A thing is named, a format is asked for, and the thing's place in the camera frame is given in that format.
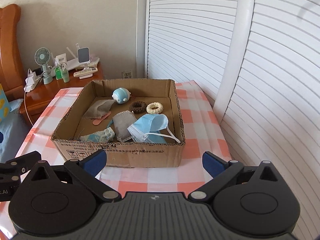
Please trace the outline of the wooden nightstand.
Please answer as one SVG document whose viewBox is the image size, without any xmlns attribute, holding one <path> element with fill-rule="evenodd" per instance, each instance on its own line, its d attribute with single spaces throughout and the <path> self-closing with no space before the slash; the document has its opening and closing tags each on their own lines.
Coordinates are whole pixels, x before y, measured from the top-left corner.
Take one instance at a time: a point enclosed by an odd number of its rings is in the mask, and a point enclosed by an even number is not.
<svg viewBox="0 0 320 240">
<path fill-rule="evenodd" d="M 59 90 L 70 87 L 85 87 L 85 85 L 92 80 L 103 79 L 103 70 L 100 63 L 98 63 L 97 69 L 98 71 L 94 73 L 92 77 L 86 79 L 75 78 L 73 76 L 75 70 L 73 69 L 69 72 L 70 81 L 68 83 L 64 83 L 63 79 L 54 79 L 47 85 L 39 82 L 34 90 L 26 94 L 25 100 L 19 108 L 25 121 L 29 125 L 33 125 Z"/>
</svg>

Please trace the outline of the white remote control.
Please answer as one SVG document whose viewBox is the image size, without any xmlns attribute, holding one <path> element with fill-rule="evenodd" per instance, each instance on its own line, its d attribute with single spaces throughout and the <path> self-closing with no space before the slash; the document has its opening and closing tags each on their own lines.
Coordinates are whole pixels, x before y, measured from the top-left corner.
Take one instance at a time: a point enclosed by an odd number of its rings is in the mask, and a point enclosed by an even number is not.
<svg viewBox="0 0 320 240">
<path fill-rule="evenodd" d="M 86 76 L 89 76 L 91 77 L 93 75 L 93 73 L 96 73 L 98 71 L 97 67 L 94 67 L 94 68 L 85 68 L 81 71 L 77 71 L 73 74 L 74 77 L 77 77 L 77 78 L 85 78 Z"/>
</svg>

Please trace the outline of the blue plush doll keychain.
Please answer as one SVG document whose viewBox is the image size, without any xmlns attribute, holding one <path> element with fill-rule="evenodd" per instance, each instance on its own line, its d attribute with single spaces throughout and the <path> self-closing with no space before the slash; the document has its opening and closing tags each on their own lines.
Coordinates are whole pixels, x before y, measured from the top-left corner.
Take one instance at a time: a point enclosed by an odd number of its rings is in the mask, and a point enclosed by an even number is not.
<svg viewBox="0 0 320 240">
<path fill-rule="evenodd" d="M 128 89 L 120 87 L 113 91 L 112 98 L 116 100 L 117 104 L 121 105 L 129 101 L 131 93 Z"/>
</svg>

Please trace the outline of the grey stuffed sachet pillow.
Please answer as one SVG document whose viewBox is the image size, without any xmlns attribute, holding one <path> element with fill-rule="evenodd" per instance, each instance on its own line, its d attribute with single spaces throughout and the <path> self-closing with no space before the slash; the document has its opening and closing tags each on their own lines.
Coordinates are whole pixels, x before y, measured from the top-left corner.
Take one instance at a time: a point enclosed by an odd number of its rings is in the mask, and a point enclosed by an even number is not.
<svg viewBox="0 0 320 240">
<path fill-rule="evenodd" d="M 131 133 L 127 130 L 129 126 L 137 121 L 135 115 L 130 111 L 123 111 L 116 114 L 113 118 L 116 139 L 119 142 L 126 142 L 131 139 Z"/>
</svg>

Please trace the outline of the light green cup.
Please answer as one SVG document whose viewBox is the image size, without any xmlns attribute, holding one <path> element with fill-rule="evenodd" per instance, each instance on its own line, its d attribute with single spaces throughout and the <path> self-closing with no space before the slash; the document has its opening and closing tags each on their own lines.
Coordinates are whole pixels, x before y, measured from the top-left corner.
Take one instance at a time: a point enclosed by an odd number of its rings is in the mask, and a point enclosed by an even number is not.
<svg viewBox="0 0 320 240">
<path fill-rule="evenodd" d="M 67 69 L 67 63 L 62 62 L 60 64 L 59 68 L 60 68 L 61 77 L 62 77 L 64 83 L 68 83 L 69 82 L 69 73 L 68 73 L 68 69 Z"/>
</svg>

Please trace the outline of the floral patchwork sachet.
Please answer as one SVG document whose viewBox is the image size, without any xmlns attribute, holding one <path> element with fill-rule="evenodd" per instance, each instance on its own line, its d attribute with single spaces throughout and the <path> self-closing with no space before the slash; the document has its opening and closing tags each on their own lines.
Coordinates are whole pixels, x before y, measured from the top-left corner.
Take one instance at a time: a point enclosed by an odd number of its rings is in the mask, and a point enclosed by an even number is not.
<svg viewBox="0 0 320 240">
<path fill-rule="evenodd" d="M 113 124 L 113 120 L 109 122 L 106 129 L 102 131 L 97 131 L 89 135 L 80 136 L 79 139 L 80 141 L 83 141 L 83 142 L 100 142 L 100 143 L 110 142 L 115 137 L 115 132 L 111 128 L 112 124 Z"/>
</svg>

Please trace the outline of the green bottle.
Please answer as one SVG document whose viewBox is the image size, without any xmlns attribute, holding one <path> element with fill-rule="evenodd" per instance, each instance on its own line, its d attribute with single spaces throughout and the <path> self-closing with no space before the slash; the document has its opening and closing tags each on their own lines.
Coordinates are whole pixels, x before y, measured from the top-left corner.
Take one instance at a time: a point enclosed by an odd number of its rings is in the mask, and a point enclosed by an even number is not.
<svg viewBox="0 0 320 240">
<path fill-rule="evenodd" d="M 60 66 L 58 64 L 56 64 L 54 66 L 54 71 L 55 71 L 55 77 L 57 80 L 62 79 L 62 74 L 61 74 L 61 70 L 60 70 Z"/>
</svg>

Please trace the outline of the cream hair scrunchie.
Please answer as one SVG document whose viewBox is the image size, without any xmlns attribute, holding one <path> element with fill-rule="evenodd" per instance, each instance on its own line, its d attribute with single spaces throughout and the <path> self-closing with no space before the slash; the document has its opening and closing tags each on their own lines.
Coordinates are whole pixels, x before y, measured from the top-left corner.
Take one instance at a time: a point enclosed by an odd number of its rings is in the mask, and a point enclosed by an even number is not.
<svg viewBox="0 0 320 240">
<path fill-rule="evenodd" d="M 148 114 L 161 114 L 163 112 L 163 105 L 160 102 L 153 102 L 147 105 L 146 111 Z"/>
</svg>

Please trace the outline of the brown cardboard box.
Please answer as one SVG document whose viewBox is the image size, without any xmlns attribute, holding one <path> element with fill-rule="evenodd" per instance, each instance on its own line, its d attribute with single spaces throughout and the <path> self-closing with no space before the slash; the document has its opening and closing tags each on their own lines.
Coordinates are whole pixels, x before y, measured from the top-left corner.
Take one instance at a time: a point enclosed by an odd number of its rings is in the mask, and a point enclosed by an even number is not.
<svg viewBox="0 0 320 240">
<path fill-rule="evenodd" d="M 93 80 L 80 92 L 52 134 L 66 159 L 104 150 L 107 165 L 177 167 L 185 146 L 172 80 Z"/>
</svg>

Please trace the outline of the green desk fan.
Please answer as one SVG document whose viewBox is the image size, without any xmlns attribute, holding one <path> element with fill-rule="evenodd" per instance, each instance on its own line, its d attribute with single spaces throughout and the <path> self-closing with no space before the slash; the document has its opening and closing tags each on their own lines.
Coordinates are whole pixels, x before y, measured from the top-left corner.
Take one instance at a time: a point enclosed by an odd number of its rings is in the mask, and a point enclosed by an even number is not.
<svg viewBox="0 0 320 240">
<path fill-rule="evenodd" d="M 39 48 L 35 52 L 34 56 L 35 62 L 42 67 L 42 78 L 43 78 L 43 83 L 45 85 L 49 84 L 52 82 L 53 77 L 51 75 L 52 68 L 51 66 L 48 65 L 49 60 L 50 60 L 50 51 L 49 49 L 42 47 Z"/>
</svg>

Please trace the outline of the white tube bottle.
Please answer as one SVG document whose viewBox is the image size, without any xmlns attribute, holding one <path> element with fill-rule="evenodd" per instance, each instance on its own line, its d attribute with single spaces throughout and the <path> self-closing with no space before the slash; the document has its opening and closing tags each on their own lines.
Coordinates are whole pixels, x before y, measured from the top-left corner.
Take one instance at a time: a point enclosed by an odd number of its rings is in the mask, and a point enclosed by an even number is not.
<svg viewBox="0 0 320 240">
<path fill-rule="evenodd" d="M 66 53 L 56 55 L 55 57 L 55 64 L 56 65 L 61 65 L 63 63 L 67 63 L 67 56 Z"/>
</svg>

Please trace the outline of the brown hair scrunchie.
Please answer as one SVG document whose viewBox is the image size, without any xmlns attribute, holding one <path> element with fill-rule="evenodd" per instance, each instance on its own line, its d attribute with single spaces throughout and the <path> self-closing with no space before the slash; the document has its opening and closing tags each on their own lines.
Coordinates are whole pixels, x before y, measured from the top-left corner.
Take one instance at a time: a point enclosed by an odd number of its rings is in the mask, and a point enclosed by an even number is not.
<svg viewBox="0 0 320 240">
<path fill-rule="evenodd" d="M 131 103 L 129 110 L 134 114 L 140 114 L 146 112 L 147 105 L 144 101 L 135 101 Z"/>
</svg>

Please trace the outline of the white phone stand mirror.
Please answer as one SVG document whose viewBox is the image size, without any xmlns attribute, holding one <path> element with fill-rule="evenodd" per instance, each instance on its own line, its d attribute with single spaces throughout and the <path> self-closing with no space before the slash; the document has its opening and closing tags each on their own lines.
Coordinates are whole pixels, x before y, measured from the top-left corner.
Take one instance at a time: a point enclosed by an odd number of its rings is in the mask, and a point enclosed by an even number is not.
<svg viewBox="0 0 320 240">
<path fill-rule="evenodd" d="M 77 55 L 78 55 L 78 63 L 83 66 L 84 68 L 88 68 L 88 63 L 91 61 L 91 57 L 89 54 L 88 47 L 80 47 L 80 45 L 76 44 L 77 48 Z"/>
</svg>

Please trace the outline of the grey sachet bag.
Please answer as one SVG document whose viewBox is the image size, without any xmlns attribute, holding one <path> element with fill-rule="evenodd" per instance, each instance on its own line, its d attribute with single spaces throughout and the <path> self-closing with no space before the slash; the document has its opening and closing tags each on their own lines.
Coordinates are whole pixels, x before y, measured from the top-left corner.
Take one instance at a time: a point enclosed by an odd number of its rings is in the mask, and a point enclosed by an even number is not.
<svg viewBox="0 0 320 240">
<path fill-rule="evenodd" d="M 111 109 L 115 100 L 98 100 L 91 105 L 85 114 L 82 116 L 84 119 L 100 119 L 105 116 Z"/>
</svg>

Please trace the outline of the pink checkered tablecloth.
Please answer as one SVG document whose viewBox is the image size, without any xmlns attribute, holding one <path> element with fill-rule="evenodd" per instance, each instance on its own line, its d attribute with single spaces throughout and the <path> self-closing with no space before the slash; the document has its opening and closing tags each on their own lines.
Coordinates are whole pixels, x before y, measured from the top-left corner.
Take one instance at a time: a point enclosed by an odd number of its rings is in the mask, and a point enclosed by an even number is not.
<svg viewBox="0 0 320 240">
<path fill-rule="evenodd" d="M 118 87 L 129 89 L 135 101 L 163 104 L 169 121 L 161 131 L 165 143 L 80 141 L 83 135 L 108 126 L 108 119 L 95 126 L 82 115 Z M 202 165 L 204 152 L 231 159 L 212 107 L 195 81 L 147 79 L 94 80 L 84 88 L 59 90 L 9 158 L 37 151 L 51 165 L 61 165 L 100 149 L 107 153 L 107 164 L 99 179 L 121 195 L 129 191 L 189 194 L 210 180 Z"/>
</svg>

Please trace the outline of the blue surgical face mask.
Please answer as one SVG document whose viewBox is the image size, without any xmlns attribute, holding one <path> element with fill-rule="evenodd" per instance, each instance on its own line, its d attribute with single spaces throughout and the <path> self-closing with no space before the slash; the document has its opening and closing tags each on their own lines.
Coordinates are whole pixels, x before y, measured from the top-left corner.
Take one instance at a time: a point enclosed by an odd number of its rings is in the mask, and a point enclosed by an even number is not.
<svg viewBox="0 0 320 240">
<path fill-rule="evenodd" d="M 127 130 L 135 142 L 166 144 L 165 138 L 181 142 L 169 129 L 169 120 L 164 114 L 144 114 Z"/>
</svg>

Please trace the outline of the yellow duck pillow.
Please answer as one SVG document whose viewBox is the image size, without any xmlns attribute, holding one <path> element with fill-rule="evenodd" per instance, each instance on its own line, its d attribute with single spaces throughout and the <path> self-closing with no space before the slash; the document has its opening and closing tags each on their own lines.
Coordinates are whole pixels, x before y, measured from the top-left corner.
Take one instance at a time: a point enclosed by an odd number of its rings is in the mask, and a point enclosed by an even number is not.
<svg viewBox="0 0 320 240">
<path fill-rule="evenodd" d="M 2 122 L 8 116 L 10 111 L 10 104 L 7 100 L 2 84 L 0 84 L 0 122 Z"/>
</svg>

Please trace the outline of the wooden bed headboard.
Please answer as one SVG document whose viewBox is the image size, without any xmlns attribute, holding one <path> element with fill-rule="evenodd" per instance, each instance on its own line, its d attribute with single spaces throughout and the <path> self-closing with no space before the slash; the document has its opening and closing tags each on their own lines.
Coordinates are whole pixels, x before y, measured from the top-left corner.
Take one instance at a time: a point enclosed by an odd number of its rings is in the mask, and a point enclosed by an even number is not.
<svg viewBox="0 0 320 240">
<path fill-rule="evenodd" d="M 10 4 L 1 9 L 1 85 L 9 101 L 24 94 L 25 72 L 17 43 L 21 8 Z"/>
</svg>

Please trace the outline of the white louvered closet doors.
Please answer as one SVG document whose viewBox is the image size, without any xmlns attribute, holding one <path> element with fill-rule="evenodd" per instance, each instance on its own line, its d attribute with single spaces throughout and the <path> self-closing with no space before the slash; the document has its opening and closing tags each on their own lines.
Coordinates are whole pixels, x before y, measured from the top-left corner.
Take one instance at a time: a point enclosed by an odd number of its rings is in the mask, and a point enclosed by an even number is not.
<svg viewBox="0 0 320 240">
<path fill-rule="evenodd" d="M 227 148 L 270 160 L 319 235 L 319 0 L 137 0 L 137 73 L 194 80 Z"/>
</svg>

